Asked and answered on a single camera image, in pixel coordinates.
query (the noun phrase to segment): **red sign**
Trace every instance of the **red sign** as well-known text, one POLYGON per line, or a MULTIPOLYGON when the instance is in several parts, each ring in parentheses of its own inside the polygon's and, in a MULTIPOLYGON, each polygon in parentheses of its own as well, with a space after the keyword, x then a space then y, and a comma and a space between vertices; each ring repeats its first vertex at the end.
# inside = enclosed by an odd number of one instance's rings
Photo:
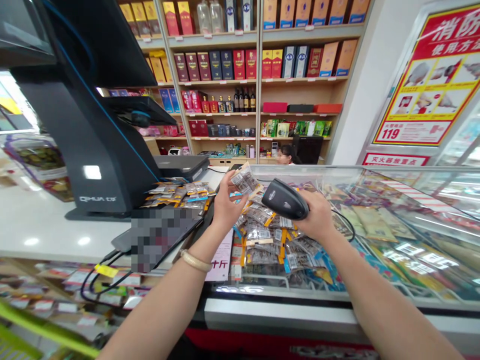
POLYGON ((395 155, 367 152, 362 165, 368 166, 424 166, 430 156, 395 155))

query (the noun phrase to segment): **glass display case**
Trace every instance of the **glass display case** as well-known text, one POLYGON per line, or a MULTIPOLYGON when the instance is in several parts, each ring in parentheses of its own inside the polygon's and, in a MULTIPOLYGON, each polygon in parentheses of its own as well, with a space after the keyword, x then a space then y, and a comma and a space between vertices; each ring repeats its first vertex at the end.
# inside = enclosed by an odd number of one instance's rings
MULTIPOLYGON (((294 188, 323 193, 354 227, 351 245, 424 313, 469 317, 473 312, 478 317, 480 169, 251 168, 265 186, 279 178, 294 188)), ((333 217, 337 229, 351 238, 350 225, 336 214, 333 217)), ((349 295, 328 254, 288 222, 283 225, 272 221, 270 232, 275 238, 280 231, 279 240, 287 234, 280 241, 284 258, 267 256, 280 250, 261 246, 263 256, 252 255, 249 251, 255 249, 246 246, 240 255, 245 239, 236 237, 231 280, 212 285, 214 297, 348 307, 349 295)))

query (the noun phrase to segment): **pile of snack packets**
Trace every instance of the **pile of snack packets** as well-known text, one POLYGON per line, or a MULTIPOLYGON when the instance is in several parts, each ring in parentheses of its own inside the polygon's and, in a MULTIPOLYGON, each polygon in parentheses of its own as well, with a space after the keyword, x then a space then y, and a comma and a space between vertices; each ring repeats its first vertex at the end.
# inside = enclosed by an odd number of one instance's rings
POLYGON ((199 209, 207 211, 217 193, 208 182, 187 182, 183 177, 169 177, 157 182, 157 187, 148 192, 148 197, 141 208, 153 208, 163 204, 175 208, 199 209))

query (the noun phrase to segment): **red poster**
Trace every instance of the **red poster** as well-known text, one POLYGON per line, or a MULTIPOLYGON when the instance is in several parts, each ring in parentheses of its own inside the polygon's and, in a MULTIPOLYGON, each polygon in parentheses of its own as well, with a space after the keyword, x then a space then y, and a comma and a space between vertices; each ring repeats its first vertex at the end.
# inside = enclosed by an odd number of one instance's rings
POLYGON ((479 78, 480 5, 430 15, 373 144, 439 146, 479 78))

